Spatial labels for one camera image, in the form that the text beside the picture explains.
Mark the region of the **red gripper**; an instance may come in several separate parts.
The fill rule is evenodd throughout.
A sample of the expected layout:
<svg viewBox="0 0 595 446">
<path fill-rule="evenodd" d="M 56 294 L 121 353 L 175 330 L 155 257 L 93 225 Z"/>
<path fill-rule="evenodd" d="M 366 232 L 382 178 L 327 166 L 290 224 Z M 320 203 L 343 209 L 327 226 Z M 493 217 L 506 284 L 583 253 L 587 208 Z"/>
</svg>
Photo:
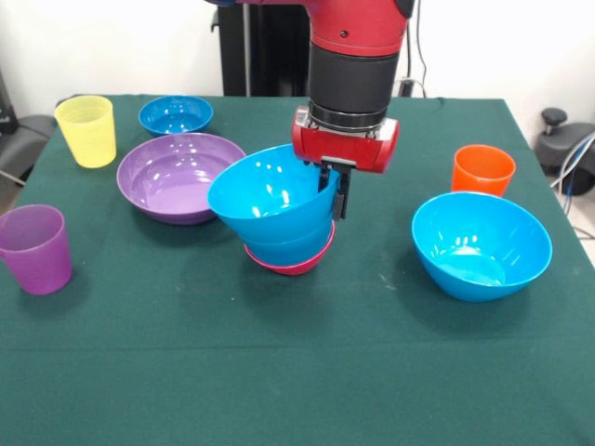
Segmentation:
<svg viewBox="0 0 595 446">
<path fill-rule="evenodd" d="M 294 152 L 302 161 L 320 164 L 318 192 L 328 188 L 332 168 L 339 174 L 334 220 L 346 218 L 351 169 L 385 173 L 399 133 L 400 123 L 391 118 L 384 118 L 380 126 L 371 131 L 345 133 L 317 125 L 311 119 L 307 106 L 296 109 L 291 132 Z"/>
</svg>

